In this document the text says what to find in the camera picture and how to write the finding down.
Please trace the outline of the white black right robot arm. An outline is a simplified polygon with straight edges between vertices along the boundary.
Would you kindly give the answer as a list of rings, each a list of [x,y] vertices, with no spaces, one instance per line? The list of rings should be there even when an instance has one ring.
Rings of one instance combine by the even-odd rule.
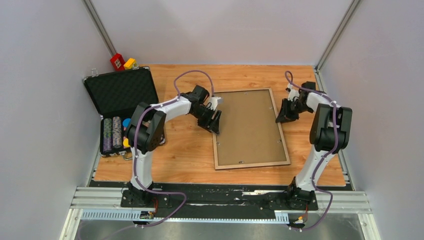
[[[310,204],[315,198],[317,182],[329,161],[348,145],[353,111],[316,90],[316,84],[304,82],[301,87],[287,85],[288,97],[282,105],[276,123],[290,123],[303,112],[314,114],[309,133],[311,150],[300,171],[285,195],[286,204],[292,209]]]

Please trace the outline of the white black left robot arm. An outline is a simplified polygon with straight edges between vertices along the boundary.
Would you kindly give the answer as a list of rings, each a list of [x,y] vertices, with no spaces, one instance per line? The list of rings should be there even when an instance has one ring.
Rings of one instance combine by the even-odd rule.
[[[192,115],[199,127],[219,135],[222,112],[218,105],[222,101],[220,96],[210,95],[205,88],[196,85],[192,91],[178,93],[162,103],[138,104],[125,130],[132,154],[132,176],[124,192],[128,201],[142,207],[153,201],[153,152],[163,142],[165,124],[179,116]]]

